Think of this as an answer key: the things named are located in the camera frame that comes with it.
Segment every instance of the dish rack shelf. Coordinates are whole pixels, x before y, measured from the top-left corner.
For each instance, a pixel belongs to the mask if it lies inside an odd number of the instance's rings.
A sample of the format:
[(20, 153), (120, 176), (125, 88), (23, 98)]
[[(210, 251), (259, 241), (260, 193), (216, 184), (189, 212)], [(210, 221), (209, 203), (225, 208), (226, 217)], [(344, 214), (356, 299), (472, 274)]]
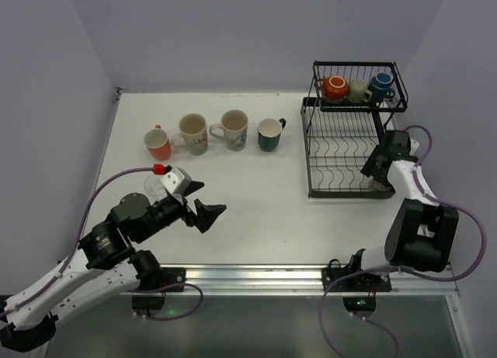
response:
[[(409, 100), (404, 82), (396, 63), (372, 62), (372, 61), (315, 61), (312, 65), (313, 77), (309, 96), (314, 89), (318, 98), (319, 109), (322, 112), (388, 112), (401, 113), (407, 110)], [(328, 102), (322, 95), (318, 85), (319, 80), (324, 77), (341, 76), (347, 82), (354, 78), (361, 78), (370, 82), (371, 78), (379, 72), (386, 72), (394, 78), (391, 88), (395, 91), (393, 98), (384, 100), (382, 103), (351, 103), (344, 99), (340, 103)]]
[[(316, 80), (341, 75), (366, 81), (379, 71), (394, 76), (396, 96), (379, 104), (327, 103)], [(360, 170), (395, 113), (407, 109), (408, 96), (395, 63), (316, 61), (309, 94), (302, 100), (301, 117), (308, 169), (309, 197), (387, 199), (393, 191), (370, 189)], [(390, 113), (383, 123), (380, 113)]]

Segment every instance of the lavender wall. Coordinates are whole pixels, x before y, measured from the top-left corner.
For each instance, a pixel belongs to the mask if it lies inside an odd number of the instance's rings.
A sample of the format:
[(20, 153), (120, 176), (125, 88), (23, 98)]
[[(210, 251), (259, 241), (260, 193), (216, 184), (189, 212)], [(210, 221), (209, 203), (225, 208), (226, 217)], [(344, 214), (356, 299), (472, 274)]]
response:
[[(405, 73), (410, 103), (398, 118), (433, 132), (434, 149), (424, 165), (433, 191), (478, 213), (488, 229), (486, 259), (458, 283), (483, 357), (497, 356), (496, 20), (495, 0), (446, 0)], [(421, 134), (418, 139), (424, 141)], [(456, 273), (474, 260), (479, 244), (477, 228), (461, 217), (451, 258)]]
[(111, 79), (146, 91), (308, 89), (311, 63), (405, 69), (443, 0), (72, 0)]
[(68, 252), (115, 89), (70, 0), (0, 0), (0, 35), (0, 294), (9, 294)]

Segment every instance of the black wire dish rack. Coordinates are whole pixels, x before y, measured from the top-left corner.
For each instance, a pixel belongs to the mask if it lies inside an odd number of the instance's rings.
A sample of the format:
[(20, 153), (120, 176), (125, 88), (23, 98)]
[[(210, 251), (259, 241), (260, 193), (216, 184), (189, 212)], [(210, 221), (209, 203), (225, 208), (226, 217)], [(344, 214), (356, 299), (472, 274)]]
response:
[[(393, 191), (371, 188), (360, 170), (395, 113), (405, 112), (408, 95), (396, 63), (315, 61), (309, 94), (302, 101), (301, 116), (308, 167), (309, 197), (386, 199)], [(367, 82), (378, 72), (392, 75), (394, 97), (382, 103), (330, 103), (322, 95), (324, 77), (341, 76), (348, 82)], [(390, 113), (382, 122), (381, 113)]]

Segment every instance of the blue mug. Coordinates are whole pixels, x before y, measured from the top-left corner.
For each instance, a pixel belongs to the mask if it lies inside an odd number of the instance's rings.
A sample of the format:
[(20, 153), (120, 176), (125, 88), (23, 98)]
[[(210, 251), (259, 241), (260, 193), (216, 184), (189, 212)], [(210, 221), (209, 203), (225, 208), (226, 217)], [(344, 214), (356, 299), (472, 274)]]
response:
[(387, 72), (378, 72), (372, 77), (368, 90), (371, 92), (370, 102), (381, 103), (385, 99), (393, 99), (395, 90), (392, 88), (394, 77)]

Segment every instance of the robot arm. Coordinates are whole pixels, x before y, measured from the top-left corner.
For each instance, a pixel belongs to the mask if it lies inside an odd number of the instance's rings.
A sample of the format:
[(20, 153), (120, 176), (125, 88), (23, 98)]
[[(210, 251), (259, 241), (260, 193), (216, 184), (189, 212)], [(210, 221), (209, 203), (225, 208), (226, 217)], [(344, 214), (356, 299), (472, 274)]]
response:
[(447, 266), (459, 214), (426, 198), (435, 195), (422, 176), (421, 166), (415, 166), (417, 157), (410, 154), (408, 133), (389, 130), (361, 171), (404, 197), (388, 232), (383, 255), (379, 249), (365, 250), (361, 269), (391, 265), (441, 272)]
[[(168, 193), (165, 199), (150, 205), (142, 194), (126, 195), (104, 222), (79, 241), (65, 271), (61, 271), (62, 262), (32, 286), (5, 300), (0, 309), (9, 312), (3, 317), (7, 326), (0, 331), (4, 347), (20, 352), (35, 349), (54, 336), (57, 321), (138, 286), (142, 290), (160, 287), (157, 259), (150, 251), (136, 252), (131, 242), (141, 243), (180, 218), (204, 233), (226, 210), (225, 205), (205, 206), (195, 200), (195, 214), (186, 196), (202, 188), (203, 183), (193, 181), (182, 169), (169, 167), (161, 182)], [(18, 307), (54, 277), (57, 281), (51, 287)]]

